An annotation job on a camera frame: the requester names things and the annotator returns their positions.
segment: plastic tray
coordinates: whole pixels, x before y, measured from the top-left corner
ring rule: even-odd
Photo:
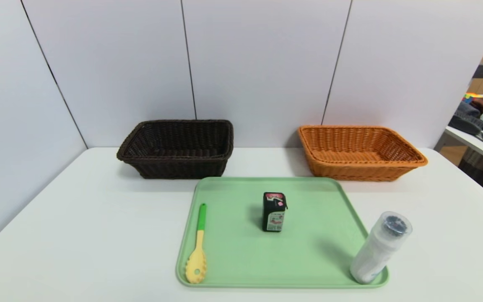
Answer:
[[[286,195],[288,210],[280,233],[261,229],[266,191]],[[203,243],[208,270],[202,283],[190,284],[185,266],[195,248],[202,203],[208,205]],[[379,287],[389,279],[387,268],[367,285],[349,273],[367,235],[335,180],[209,177],[195,188],[176,274],[194,287]]]

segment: tabletop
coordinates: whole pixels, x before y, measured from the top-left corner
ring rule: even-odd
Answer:
[[[197,180],[144,180],[84,152],[0,232],[0,302],[483,301],[483,188],[431,149],[394,182],[340,182],[369,229],[384,211],[414,231],[377,289],[196,289],[175,265]],[[302,149],[236,148],[224,176],[310,176]]]
[[[475,136],[450,126],[445,128],[445,133],[483,155],[483,141],[477,139]]]

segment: plastic bottle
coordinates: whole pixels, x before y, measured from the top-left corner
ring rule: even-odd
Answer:
[[[381,214],[351,263],[351,275],[358,283],[372,282],[412,231],[411,223],[404,216],[395,212]]]

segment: brown wicker basket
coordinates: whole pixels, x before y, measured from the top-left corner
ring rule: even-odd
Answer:
[[[143,178],[200,179],[223,174],[233,143],[227,120],[154,120],[136,126],[117,158]]]
[[[302,126],[299,137],[314,176],[392,181],[428,160],[395,131],[378,126]]]

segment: green handle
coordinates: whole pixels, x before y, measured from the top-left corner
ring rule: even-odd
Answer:
[[[206,224],[206,204],[201,204],[199,209],[199,222],[197,222],[197,231],[205,230]]]

